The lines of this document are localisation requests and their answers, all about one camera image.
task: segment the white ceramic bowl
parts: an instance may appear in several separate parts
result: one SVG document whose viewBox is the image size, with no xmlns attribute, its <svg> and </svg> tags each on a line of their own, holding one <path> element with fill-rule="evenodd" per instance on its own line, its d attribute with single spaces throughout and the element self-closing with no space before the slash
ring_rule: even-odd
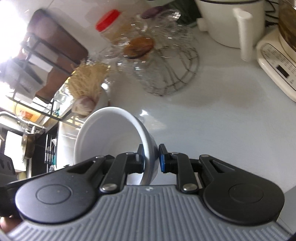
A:
<svg viewBox="0 0 296 241">
<path fill-rule="evenodd" d="M 74 164 L 97 155 L 116 157 L 124 152 L 137 152 L 143 144 L 143 174 L 130 174 L 127 184 L 148 185 L 157 174 L 158 147 L 145 126 L 131 113 L 118 107 L 106 107 L 91 114 L 80 129 L 74 147 Z"/>
</svg>

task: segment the digital display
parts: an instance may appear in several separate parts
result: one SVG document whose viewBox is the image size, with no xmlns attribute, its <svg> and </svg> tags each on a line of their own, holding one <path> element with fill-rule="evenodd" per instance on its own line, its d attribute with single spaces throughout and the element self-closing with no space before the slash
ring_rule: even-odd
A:
<svg viewBox="0 0 296 241">
<path fill-rule="evenodd" d="M 283 76 L 285 76 L 285 78 L 289 77 L 289 74 L 280 65 L 277 66 L 277 69 L 282 73 Z"/>
</svg>

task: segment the white pot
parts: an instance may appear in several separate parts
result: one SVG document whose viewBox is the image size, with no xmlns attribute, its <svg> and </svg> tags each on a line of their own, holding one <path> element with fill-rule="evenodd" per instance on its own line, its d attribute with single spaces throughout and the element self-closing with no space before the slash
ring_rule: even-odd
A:
<svg viewBox="0 0 296 241">
<path fill-rule="evenodd" d="M 143 144 L 145 169 L 143 174 L 128 175 L 127 184 L 149 185 L 159 166 L 158 147 L 145 126 L 131 113 L 118 107 L 97 110 L 80 129 L 74 147 L 74 164 L 98 155 L 137 152 Z"/>
<path fill-rule="evenodd" d="M 264 34 L 264 0 L 195 1 L 202 15 L 197 19 L 199 29 L 218 43 L 240 48 L 242 59 L 250 61 L 253 46 Z"/>
</svg>

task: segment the wire basket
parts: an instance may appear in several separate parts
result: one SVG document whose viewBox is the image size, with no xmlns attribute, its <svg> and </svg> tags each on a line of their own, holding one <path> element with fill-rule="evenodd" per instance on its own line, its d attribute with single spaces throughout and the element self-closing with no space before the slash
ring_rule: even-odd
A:
<svg viewBox="0 0 296 241">
<path fill-rule="evenodd" d="M 164 62 L 162 78 L 149 82 L 144 85 L 144 89 L 152 94 L 165 95 L 182 89 L 195 77 L 198 66 L 199 56 L 194 47 L 178 48 L 175 57 L 165 57 L 164 50 L 156 51 L 156 54 Z"/>
</svg>

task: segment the metal rivet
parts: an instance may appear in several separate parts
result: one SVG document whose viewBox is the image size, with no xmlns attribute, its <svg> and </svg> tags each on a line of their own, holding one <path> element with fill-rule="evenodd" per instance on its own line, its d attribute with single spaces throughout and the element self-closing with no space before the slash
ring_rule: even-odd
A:
<svg viewBox="0 0 296 241">
<path fill-rule="evenodd" d="M 187 183 L 183 185 L 182 189 L 184 191 L 194 191 L 197 189 L 197 186 L 193 183 Z"/>
<path fill-rule="evenodd" d="M 145 190 L 148 191 L 148 192 L 150 192 L 150 191 L 152 191 L 153 189 L 154 189 L 153 187 L 147 187 Z"/>
<path fill-rule="evenodd" d="M 107 183 L 102 186 L 103 191 L 114 191 L 117 188 L 117 185 L 115 183 Z"/>
</svg>

